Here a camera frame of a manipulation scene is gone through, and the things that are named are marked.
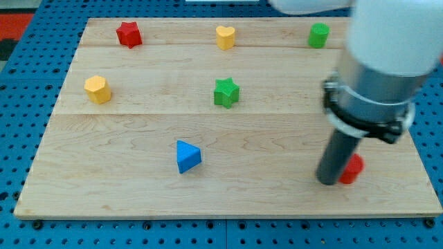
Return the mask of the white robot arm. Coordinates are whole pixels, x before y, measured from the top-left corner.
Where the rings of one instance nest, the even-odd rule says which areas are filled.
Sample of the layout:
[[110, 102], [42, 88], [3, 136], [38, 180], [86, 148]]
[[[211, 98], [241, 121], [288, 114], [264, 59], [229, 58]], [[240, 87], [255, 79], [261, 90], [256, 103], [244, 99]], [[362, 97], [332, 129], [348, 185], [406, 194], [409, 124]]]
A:
[[442, 0], [270, 4], [289, 15], [351, 7], [343, 53], [324, 83], [324, 107], [344, 134], [396, 142], [413, 121], [414, 94], [442, 54]]

